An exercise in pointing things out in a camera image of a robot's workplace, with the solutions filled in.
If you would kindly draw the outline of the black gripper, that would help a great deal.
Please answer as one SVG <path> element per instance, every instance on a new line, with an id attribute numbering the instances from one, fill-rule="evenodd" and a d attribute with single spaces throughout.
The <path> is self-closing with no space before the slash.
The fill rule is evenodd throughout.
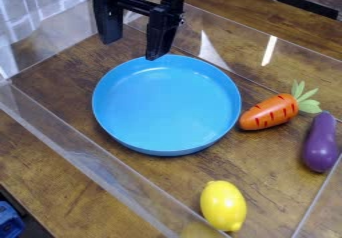
<path id="1" fill-rule="evenodd" d="M 146 0 L 92 0 L 100 40 L 111 44 L 123 36 L 123 9 L 150 15 L 147 24 L 146 59 L 156 60 L 171 49 L 182 21 L 184 0 L 162 0 L 159 4 Z"/>

